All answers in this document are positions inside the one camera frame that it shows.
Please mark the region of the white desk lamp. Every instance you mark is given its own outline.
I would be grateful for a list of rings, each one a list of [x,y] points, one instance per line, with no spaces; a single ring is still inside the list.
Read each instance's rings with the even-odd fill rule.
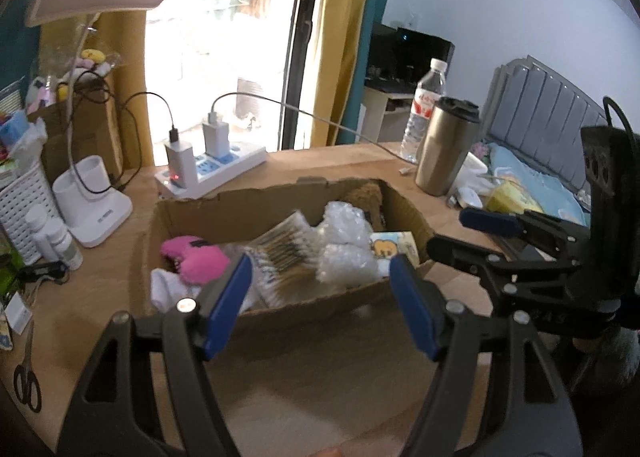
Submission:
[[[86,19],[80,38],[70,60],[67,78],[65,112],[66,153],[68,169],[58,176],[52,192],[60,209],[64,223],[78,243],[85,248],[94,248],[111,236],[130,216],[131,199],[114,188],[107,175],[103,159],[90,155],[84,159],[74,158],[74,120],[79,96],[78,88],[93,92],[99,87],[100,76],[93,72],[76,74],[79,58],[89,30],[103,13],[126,11],[149,11],[164,0],[30,0],[25,15],[25,24],[36,27],[62,21],[74,16]]]

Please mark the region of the yellow curtain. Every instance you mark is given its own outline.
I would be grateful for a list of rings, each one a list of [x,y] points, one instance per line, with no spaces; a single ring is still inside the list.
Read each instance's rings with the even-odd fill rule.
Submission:
[[[332,146],[347,110],[367,0],[321,0],[312,147]]]

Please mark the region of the grey bed headboard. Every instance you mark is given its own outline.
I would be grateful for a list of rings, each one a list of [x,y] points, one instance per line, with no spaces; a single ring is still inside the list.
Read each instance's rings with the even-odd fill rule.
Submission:
[[[580,129],[604,124],[604,110],[597,102],[528,56],[495,70],[480,135],[576,193],[589,188]]]

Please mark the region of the yellow tissue pack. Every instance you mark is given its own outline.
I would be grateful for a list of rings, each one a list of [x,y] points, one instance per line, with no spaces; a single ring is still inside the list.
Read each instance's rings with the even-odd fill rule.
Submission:
[[[500,214],[524,214],[525,211],[535,211],[542,214],[544,212],[544,209],[526,188],[507,178],[497,179],[497,186],[486,199],[485,209],[491,212],[500,212]]]

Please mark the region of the black scissors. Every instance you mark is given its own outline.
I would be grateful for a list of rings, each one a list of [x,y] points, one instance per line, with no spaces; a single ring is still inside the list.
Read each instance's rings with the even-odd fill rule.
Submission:
[[[27,327],[24,357],[14,368],[13,390],[15,397],[27,406],[34,414],[42,408],[42,394],[39,380],[32,369],[32,341],[34,341],[34,324]]]

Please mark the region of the brown plush toy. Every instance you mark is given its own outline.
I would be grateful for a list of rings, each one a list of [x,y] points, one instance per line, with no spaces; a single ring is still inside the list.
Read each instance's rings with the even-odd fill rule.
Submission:
[[[368,182],[348,192],[343,200],[345,203],[359,208],[372,226],[374,232],[382,232],[385,226],[383,216],[383,194],[380,185]]]

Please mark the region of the pink plush toy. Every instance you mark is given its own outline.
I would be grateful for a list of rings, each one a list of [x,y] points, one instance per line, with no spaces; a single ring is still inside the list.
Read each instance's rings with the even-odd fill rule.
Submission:
[[[218,246],[192,235],[169,238],[160,245],[160,254],[177,270],[187,285],[207,285],[221,277],[230,263]]]

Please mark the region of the white power strip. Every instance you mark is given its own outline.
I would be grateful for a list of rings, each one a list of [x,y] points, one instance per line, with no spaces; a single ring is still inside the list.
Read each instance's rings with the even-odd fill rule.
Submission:
[[[194,158],[196,180],[182,188],[170,176],[168,169],[155,173],[154,180],[160,195],[167,198],[197,199],[215,191],[222,185],[242,176],[246,171],[256,168],[267,160],[265,147],[230,147],[228,155],[216,158],[201,154]]]

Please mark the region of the steel travel mug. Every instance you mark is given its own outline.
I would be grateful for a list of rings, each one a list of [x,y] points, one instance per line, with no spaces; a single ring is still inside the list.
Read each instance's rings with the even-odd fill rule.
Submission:
[[[444,196],[463,165],[480,130],[480,107],[443,96],[432,113],[420,149],[414,182],[432,196]]]

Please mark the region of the black monitor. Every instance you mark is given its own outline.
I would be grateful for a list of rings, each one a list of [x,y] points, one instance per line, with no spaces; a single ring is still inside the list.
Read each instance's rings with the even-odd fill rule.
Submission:
[[[383,92],[412,92],[431,60],[451,64],[454,44],[407,28],[374,24],[364,84]]]

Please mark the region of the white perforated basket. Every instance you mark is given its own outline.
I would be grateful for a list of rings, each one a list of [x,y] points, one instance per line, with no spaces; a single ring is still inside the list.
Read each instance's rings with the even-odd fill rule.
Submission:
[[[27,212],[32,206],[41,205],[49,217],[60,215],[41,162],[3,188],[0,205],[1,226],[6,236],[25,264],[35,263],[40,253],[25,222]]]

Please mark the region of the white pill bottle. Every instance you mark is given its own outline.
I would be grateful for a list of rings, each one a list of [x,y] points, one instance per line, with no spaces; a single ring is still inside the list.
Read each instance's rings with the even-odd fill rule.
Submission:
[[[39,255],[47,262],[58,261],[58,254],[52,248],[47,239],[46,226],[49,222],[49,214],[42,205],[31,206],[25,214],[24,220],[29,230],[30,237],[36,245]]]
[[[71,271],[77,271],[84,261],[76,241],[67,226],[60,218],[51,218],[44,230],[47,240],[58,258],[64,262]]]

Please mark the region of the clear bubble wrap bag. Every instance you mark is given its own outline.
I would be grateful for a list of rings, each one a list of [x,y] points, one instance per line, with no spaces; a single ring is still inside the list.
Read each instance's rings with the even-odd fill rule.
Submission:
[[[345,202],[329,202],[316,227],[316,277],[335,288],[356,288],[388,277],[390,263],[372,249],[373,229],[364,212]]]

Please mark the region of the cotton swab pack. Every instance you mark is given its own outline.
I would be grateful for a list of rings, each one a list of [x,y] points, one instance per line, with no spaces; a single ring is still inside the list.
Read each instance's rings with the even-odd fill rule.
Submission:
[[[244,248],[259,272],[254,286],[268,307],[310,294],[318,262],[316,231],[299,210]]]

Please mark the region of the cartoon tissue pack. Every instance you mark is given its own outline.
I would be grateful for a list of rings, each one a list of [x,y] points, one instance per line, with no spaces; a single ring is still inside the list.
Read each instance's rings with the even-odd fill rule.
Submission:
[[[413,266],[420,264],[416,241],[411,232],[379,232],[370,236],[370,246],[376,258],[390,260],[405,255]]]

